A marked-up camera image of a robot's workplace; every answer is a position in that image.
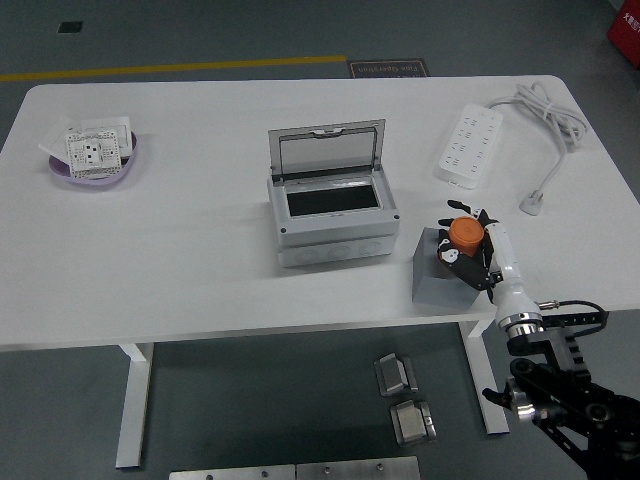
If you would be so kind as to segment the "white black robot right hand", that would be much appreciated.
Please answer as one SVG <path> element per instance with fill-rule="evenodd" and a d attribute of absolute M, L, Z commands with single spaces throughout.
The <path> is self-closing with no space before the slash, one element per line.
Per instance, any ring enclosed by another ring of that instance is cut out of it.
<path fill-rule="evenodd" d="M 504 226 L 484 209 L 457 200 L 447 205 L 478 221 L 483 238 L 469 256 L 454 241 L 452 218 L 441 219 L 437 258 L 451 273 L 478 291 L 485 291 L 496 307 L 495 323 L 509 337 L 536 333 L 541 329 L 540 307 L 525 292 L 524 280 Z"/>

